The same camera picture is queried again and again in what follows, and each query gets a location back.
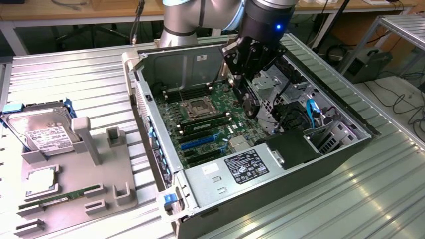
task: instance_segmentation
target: warning label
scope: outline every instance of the warning label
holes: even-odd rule
[[[224,162],[239,184],[251,181],[269,172],[255,149],[225,159]]]
[[[64,127],[46,128],[26,134],[43,153],[72,146]]]

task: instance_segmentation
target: aluminum profile table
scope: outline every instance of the aluminum profile table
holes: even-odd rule
[[[364,38],[355,51],[347,56],[339,66],[339,72],[344,74],[351,67],[359,52],[365,47],[365,44],[379,26],[384,26],[391,33],[397,34],[408,42],[411,42],[419,49],[425,51],[425,16],[419,14],[413,15],[395,15],[395,16],[379,16],[375,20]]]
[[[283,43],[383,135],[329,176],[203,238],[424,237],[424,145],[292,35]],[[142,44],[136,48],[154,47]],[[122,54],[132,49],[127,46],[16,57],[7,65],[8,101],[30,103],[40,101],[40,96],[52,100],[74,97],[78,114],[94,121],[92,133],[115,125],[124,128],[132,156],[139,206],[43,239],[175,238],[172,226],[159,214],[154,176],[126,98]],[[11,226],[19,217],[8,211],[15,200],[8,188],[19,170],[18,152],[16,140],[6,131],[0,141],[0,238],[6,239],[16,238]]]

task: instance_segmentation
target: green circuit board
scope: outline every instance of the green circuit board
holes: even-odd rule
[[[188,111],[188,101],[166,103],[166,99],[163,97],[156,98],[156,103],[163,116],[163,121],[168,128],[176,152],[186,169],[235,153],[235,149],[232,148],[228,142],[233,137],[244,135],[248,144],[253,146],[253,143],[267,136],[260,124],[255,120],[249,120],[245,116],[243,107],[237,102],[235,93],[232,89],[229,89],[227,84],[215,84],[212,94],[209,96],[194,98],[191,99],[191,102],[196,102],[198,100],[203,105],[205,105],[204,102],[208,102],[208,104],[213,106],[216,110],[216,115],[223,114],[225,112],[231,113],[231,120],[228,120],[229,124],[208,129],[208,131],[217,136],[215,142],[207,143],[191,149],[192,153],[195,153],[195,155],[192,156],[203,155],[217,149],[221,149],[221,154],[216,155],[208,160],[200,160],[196,161],[196,163],[188,163],[190,157],[184,156],[184,152],[187,152],[188,150],[182,150],[182,144],[179,143],[179,139],[182,139],[183,136],[180,134],[180,130],[178,129],[178,125],[180,123],[192,122],[205,117],[194,117],[194,114]]]

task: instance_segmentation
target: hard drive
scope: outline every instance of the hard drive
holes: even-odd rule
[[[71,152],[72,144],[80,141],[79,135],[71,130],[72,115],[72,106],[63,101],[27,106],[7,104],[0,121],[22,141],[26,151],[40,150],[51,156]]]

